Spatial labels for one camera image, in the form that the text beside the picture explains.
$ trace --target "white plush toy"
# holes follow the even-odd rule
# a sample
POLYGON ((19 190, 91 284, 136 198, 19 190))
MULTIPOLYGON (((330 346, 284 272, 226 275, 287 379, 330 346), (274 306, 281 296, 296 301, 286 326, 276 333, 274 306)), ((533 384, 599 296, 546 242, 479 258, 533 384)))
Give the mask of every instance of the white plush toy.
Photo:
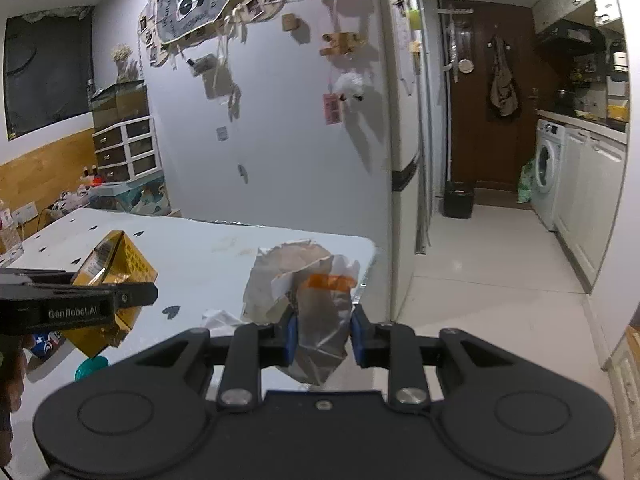
POLYGON ((362 101, 364 99, 364 78, 357 72, 345 72, 335 82, 335 91, 340 96, 340 101, 348 98, 362 101))

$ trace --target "pink tag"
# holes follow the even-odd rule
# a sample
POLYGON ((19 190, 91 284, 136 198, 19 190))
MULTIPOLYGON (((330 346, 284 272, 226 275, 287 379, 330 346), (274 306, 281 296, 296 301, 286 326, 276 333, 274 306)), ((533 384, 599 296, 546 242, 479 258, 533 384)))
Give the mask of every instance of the pink tag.
POLYGON ((342 122, 340 118, 340 104, 338 103, 338 94, 324 94, 324 118, 327 124, 336 124, 342 122))

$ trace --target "wall socket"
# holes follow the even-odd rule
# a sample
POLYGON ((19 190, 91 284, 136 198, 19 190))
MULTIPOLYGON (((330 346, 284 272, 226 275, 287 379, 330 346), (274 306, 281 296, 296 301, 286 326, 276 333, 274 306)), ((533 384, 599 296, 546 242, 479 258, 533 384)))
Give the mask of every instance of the wall socket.
POLYGON ((27 205, 16 209, 11 216, 14 217, 14 222, 18 225, 25 224, 38 216, 38 209, 35 202, 29 202, 27 205))

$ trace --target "tabletop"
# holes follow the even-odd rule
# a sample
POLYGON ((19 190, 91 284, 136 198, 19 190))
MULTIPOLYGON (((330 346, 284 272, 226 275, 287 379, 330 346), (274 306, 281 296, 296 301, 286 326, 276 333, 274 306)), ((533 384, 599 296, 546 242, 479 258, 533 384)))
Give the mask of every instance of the tabletop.
MULTIPOLYGON (((158 300, 142 309, 132 332, 119 348, 102 352, 111 364, 202 324, 202 314, 226 310, 241 317, 242 295, 258 248, 311 239, 333 254, 360 263, 357 300, 374 261, 376 247, 356 236, 332 235, 266 226, 198 222, 183 218, 144 217, 82 208, 47 226, 24 241, 24 254, 12 267, 63 269, 74 272, 100 240, 111 230, 123 230, 158 272, 158 300), (169 320, 162 310, 180 305, 169 320)), ((30 361, 22 407, 12 416, 14 443, 7 471, 13 480, 36 480, 47 471, 36 446, 31 421, 38 405, 50 393, 74 380, 86 359, 65 342, 46 362, 30 361)), ((353 362, 343 365, 355 366, 353 362)), ((216 367, 216 382, 222 368, 216 367)), ((342 370, 340 376, 348 375, 342 370)), ((291 390, 302 386, 276 368, 262 373, 262 387, 291 390)))

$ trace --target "green plastic bag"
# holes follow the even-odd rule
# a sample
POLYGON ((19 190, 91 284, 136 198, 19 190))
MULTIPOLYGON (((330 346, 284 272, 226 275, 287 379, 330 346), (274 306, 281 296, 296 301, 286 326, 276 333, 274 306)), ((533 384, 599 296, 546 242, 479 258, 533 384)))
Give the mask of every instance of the green plastic bag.
POLYGON ((533 186, 533 165, 534 160, 527 162, 520 172, 518 183, 518 204, 524 204, 531 200, 531 187, 533 186))

